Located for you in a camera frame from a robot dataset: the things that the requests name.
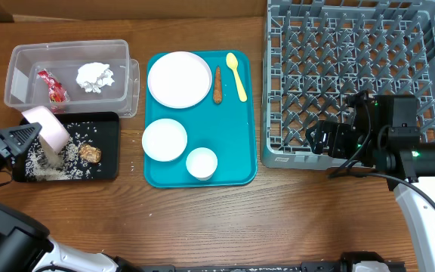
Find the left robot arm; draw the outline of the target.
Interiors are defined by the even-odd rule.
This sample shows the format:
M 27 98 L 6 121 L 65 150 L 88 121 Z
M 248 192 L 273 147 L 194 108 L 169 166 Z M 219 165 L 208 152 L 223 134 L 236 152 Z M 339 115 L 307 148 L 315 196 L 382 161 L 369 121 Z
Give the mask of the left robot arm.
M 0 129 L 0 173 L 12 173 L 24 164 L 36 138 L 57 153 L 69 133 L 46 107 L 23 112 L 27 123 Z M 124 272 L 139 268 L 120 257 L 87 253 L 61 245 L 43 224 L 0 203 L 0 271 Z

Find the white bowl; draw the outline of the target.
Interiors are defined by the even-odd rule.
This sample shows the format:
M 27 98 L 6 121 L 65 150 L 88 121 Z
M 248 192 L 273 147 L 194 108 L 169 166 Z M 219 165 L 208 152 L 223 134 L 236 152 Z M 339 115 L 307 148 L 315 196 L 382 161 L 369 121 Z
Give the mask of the white bowl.
M 143 150 L 149 158 L 158 162 L 177 159 L 186 146 L 186 129 L 174 119 L 158 119 L 150 123 L 143 132 Z

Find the brown food scrap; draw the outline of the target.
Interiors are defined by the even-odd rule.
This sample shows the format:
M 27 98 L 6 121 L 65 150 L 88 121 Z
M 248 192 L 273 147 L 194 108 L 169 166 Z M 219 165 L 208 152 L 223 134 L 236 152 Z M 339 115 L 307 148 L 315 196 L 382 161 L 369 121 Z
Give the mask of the brown food scrap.
M 102 152 L 97 147 L 93 147 L 89 144 L 83 144 L 79 148 L 79 155 L 87 162 L 99 163 L 102 157 Z

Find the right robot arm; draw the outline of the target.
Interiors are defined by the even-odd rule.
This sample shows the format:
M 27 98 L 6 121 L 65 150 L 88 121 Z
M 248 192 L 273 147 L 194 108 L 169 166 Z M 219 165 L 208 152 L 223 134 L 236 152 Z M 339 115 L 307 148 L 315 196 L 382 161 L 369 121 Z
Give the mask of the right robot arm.
M 313 153 L 343 159 L 330 178 L 383 178 L 394 193 L 422 271 L 435 271 L 435 143 L 421 142 L 413 95 L 347 97 L 352 123 L 318 121 L 306 130 Z

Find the white napkin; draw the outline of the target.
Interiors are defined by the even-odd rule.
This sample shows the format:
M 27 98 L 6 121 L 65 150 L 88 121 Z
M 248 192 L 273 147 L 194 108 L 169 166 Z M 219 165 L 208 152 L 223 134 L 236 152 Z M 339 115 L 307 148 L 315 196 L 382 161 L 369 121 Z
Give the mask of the white napkin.
M 86 93 L 99 94 L 103 86 L 111 86 L 115 81 L 109 64 L 93 62 L 78 69 L 76 82 Z

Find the pink bowl with rice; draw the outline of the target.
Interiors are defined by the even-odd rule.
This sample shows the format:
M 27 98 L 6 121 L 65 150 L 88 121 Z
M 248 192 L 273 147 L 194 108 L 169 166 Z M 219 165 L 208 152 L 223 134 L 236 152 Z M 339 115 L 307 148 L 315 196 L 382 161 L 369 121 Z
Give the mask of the pink bowl with rice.
M 42 126 L 40 138 L 55 152 L 59 153 L 69 141 L 69 132 L 63 127 L 56 116 L 44 106 L 34 107 L 22 112 L 28 123 L 38 123 Z

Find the red snack wrapper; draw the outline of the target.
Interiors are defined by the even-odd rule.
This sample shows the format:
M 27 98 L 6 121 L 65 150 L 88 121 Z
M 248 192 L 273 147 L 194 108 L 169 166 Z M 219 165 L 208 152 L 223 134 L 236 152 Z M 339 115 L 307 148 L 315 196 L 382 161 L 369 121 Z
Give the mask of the red snack wrapper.
M 66 110 L 66 103 L 70 102 L 67 90 L 58 81 L 58 79 L 49 71 L 41 70 L 38 76 L 48 86 L 48 97 L 51 103 L 51 111 L 53 113 L 64 113 Z

